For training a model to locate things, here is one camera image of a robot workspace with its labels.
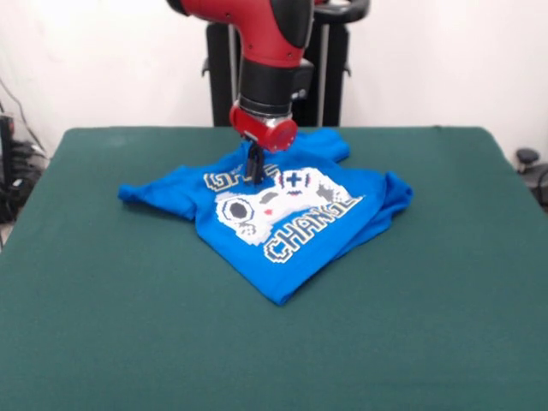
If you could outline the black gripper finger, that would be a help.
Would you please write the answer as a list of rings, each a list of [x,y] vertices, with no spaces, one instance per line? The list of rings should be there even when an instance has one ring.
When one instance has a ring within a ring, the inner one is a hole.
[[[256,143],[253,143],[247,152],[245,175],[250,182],[259,181],[259,146]]]
[[[263,181],[264,151],[261,147],[254,147],[251,150],[251,177],[254,185]]]

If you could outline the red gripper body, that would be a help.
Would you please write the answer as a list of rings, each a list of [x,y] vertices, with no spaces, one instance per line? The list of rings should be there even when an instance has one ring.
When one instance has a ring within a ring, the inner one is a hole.
[[[297,124],[290,117],[265,118],[247,113],[238,104],[229,112],[232,127],[269,152],[280,152],[295,142]]]

